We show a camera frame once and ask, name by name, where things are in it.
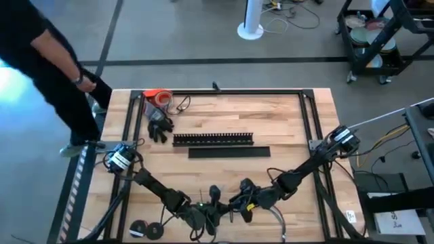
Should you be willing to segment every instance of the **sneaker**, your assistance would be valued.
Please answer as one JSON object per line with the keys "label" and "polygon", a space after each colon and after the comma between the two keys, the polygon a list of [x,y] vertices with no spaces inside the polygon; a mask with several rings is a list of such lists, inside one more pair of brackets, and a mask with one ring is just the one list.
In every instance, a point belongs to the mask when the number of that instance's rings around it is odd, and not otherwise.
{"label": "sneaker", "polygon": [[94,105],[92,105],[92,112],[99,115],[99,114],[107,113],[107,109],[101,108],[100,105],[97,102],[95,102]]}
{"label": "sneaker", "polygon": [[61,157],[75,157],[81,153],[81,150],[83,150],[84,146],[85,145],[73,146],[68,144],[60,149],[59,154]]}

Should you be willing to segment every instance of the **black pants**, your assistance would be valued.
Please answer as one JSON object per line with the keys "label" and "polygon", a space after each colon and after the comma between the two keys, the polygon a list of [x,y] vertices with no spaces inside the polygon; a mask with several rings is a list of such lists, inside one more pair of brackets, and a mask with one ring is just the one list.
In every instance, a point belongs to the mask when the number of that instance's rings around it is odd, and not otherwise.
{"label": "black pants", "polygon": [[[102,108],[108,108],[111,88],[102,79],[84,69],[77,60],[77,56],[66,38],[47,20],[50,33],[67,49],[81,69],[83,74],[96,88],[89,93]],[[51,104],[58,116],[71,129],[71,144],[84,144],[86,140],[97,140],[99,130],[92,116],[85,94],[71,83],[61,70],[41,56],[30,45],[28,48],[1,52],[1,57],[10,66],[17,68],[33,79],[35,87],[41,92],[45,100]]]}

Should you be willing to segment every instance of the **black floor stripe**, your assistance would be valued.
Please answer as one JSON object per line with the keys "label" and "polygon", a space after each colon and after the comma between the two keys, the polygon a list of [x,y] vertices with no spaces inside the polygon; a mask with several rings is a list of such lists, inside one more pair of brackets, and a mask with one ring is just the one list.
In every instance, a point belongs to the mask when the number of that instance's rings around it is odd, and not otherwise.
{"label": "black floor stripe", "polygon": [[116,24],[121,14],[122,5],[123,0],[117,0],[115,12],[113,13],[113,16],[111,18],[110,25],[108,26],[108,32],[106,35],[106,39],[104,40],[104,45],[102,46],[101,56],[100,60],[98,61],[98,67],[96,68],[95,75],[100,76],[102,74],[102,71],[104,70],[104,66],[106,65],[105,63],[109,54],[113,36],[115,35]]}
{"label": "black floor stripe", "polygon": [[[434,55],[425,55],[416,61],[433,61]],[[146,65],[183,65],[183,64],[285,64],[313,62],[348,62],[347,57],[313,57],[313,58],[195,58],[170,60],[108,60],[102,61],[102,66],[146,66]],[[100,66],[100,61],[81,61],[84,66]]]}

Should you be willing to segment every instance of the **concrete floor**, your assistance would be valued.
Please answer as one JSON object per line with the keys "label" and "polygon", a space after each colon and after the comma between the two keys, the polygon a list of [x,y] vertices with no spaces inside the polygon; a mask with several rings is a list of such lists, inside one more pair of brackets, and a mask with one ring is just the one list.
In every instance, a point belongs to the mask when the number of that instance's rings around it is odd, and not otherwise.
{"label": "concrete floor", "polygon": [[[99,60],[117,0],[32,2],[68,37],[80,60]],[[321,18],[317,29],[290,26],[284,35],[266,34],[249,42],[235,32],[243,20],[244,1],[125,0],[108,60],[342,57],[341,38],[333,31],[343,3],[325,0],[317,6],[308,0],[305,5]],[[368,8],[368,1],[357,1],[356,7]],[[264,14],[262,21],[274,17]],[[294,21],[314,24],[301,9]],[[405,55],[426,41],[425,36],[406,30],[396,39]],[[199,88],[211,87],[213,81],[221,87],[330,87],[341,122],[352,125],[432,97],[433,64],[415,62],[387,86],[378,85],[371,77],[347,85],[346,62],[108,66],[102,77],[113,88]],[[0,243],[21,243],[10,235],[45,243],[68,166],[68,160],[58,157],[58,149],[68,141],[70,132],[31,81],[5,66],[0,68],[0,115]],[[361,127],[361,150],[401,123],[400,115],[394,115]],[[370,158],[411,140],[411,134],[406,136],[378,149]],[[409,157],[413,150],[415,145],[398,150],[386,163],[377,165],[375,172],[403,172],[410,188],[430,186],[423,163]],[[371,163],[362,169],[369,170]],[[385,241],[414,241],[370,234]]]}

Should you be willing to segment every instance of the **cart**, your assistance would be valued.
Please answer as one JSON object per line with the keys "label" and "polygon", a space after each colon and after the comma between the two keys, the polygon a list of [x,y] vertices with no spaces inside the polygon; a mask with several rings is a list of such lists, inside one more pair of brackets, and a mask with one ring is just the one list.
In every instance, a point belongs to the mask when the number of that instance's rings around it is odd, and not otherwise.
{"label": "cart", "polygon": [[[374,42],[365,48],[364,53],[356,55],[355,50],[360,46],[352,42],[350,36],[351,29],[345,24],[345,17],[351,15],[365,16],[366,21],[368,21],[374,18],[374,13],[370,10],[348,9],[352,1],[346,0],[343,5],[338,16],[338,26],[335,31],[337,35],[342,35],[345,51],[351,63],[347,83],[356,81],[359,75],[370,75],[377,76],[380,84],[388,84],[392,82],[393,76],[399,75],[404,71],[413,63],[413,60],[417,59],[434,43],[434,21],[430,20],[434,20],[434,9],[410,9],[406,6],[408,0],[390,0],[378,17],[383,17],[384,13],[391,7],[393,18],[387,22]],[[419,50],[405,60],[399,53],[397,46],[387,54],[380,52],[401,27],[408,29],[414,34],[426,34],[429,37],[428,41]],[[381,55],[382,66],[378,68],[367,67],[377,54]]]}

